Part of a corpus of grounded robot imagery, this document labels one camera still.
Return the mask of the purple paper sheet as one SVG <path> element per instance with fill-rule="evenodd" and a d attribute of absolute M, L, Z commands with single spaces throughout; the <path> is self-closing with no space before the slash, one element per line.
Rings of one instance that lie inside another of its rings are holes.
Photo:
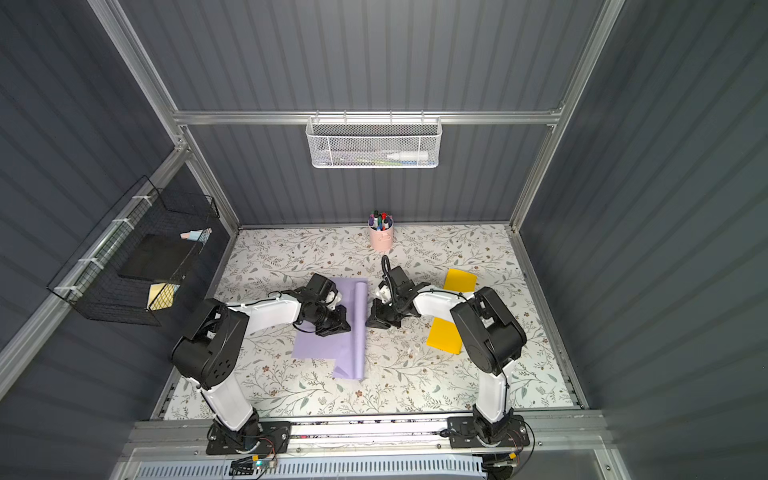
<path fill-rule="evenodd" d="M 292 358 L 333 360 L 331 377 L 337 380 L 362 380 L 364 377 L 368 307 L 365 278 L 331 278 L 341 294 L 340 305 L 347 309 L 351 331 L 321 338 L 314 333 L 297 332 Z"/>

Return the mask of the yellow rectangular paper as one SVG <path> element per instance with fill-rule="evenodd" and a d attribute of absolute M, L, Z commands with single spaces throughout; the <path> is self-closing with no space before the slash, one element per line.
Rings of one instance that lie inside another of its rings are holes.
<path fill-rule="evenodd" d="M 446 275 L 444 288 L 460 293 L 475 291 L 477 276 L 473 273 L 450 269 Z M 456 326 L 445 319 L 433 319 L 426 345 L 442 352 L 458 355 L 462 349 L 462 341 Z"/>

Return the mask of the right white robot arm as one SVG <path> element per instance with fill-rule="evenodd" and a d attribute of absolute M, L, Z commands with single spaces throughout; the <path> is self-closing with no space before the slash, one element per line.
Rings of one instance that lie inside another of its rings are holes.
<path fill-rule="evenodd" d="M 469 359 L 480 370 L 473 416 L 483 427 L 503 425 L 513 411 L 506 369 L 520 359 L 527 335 L 498 293 L 491 287 L 457 292 L 415 283 L 402 268 L 393 267 L 388 256 L 382 257 L 381 267 L 382 281 L 366 326 L 399 328 L 404 318 L 421 316 L 452 321 Z"/>

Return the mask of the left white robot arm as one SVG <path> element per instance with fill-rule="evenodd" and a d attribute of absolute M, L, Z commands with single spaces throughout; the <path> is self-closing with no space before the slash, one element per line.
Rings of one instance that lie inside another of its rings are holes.
<path fill-rule="evenodd" d="M 173 347 L 171 363 L 202 393 L 221 428 L 249 437 L 258 414 L 235 378 L 244 339 L 278 325 L 309 324 L 310 334 L 327 337 L 347 333 L 351 325 L 343 294 L 319 274 L 293 290 L 281 290 L 259 300 L 227 304 L 208 298 L 198 305 L 193 327 Z"/>

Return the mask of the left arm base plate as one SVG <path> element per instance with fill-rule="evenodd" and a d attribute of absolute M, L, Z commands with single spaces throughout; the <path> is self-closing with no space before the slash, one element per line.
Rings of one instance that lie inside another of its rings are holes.
<path fill-rule="evenodd" d="M 253 414 L 239 430 L 231 430 L 215 418 L 206 434 L 206 454 L 267 456 L 285 453 L 292 427 L 291 422 L 261 421 L 257 414 Z"/>

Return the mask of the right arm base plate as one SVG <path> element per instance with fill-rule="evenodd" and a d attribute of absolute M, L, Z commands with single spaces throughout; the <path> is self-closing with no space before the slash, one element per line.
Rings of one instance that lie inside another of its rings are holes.
<path fill-rule="evenodd" d="M 520 415 L 510 414 L 495 423 L 482 416 L 447 419 L 447 427 L 439 432 L 453 449 L 510 448 L 520 451 L 531 444 L 530 430 Z"/>

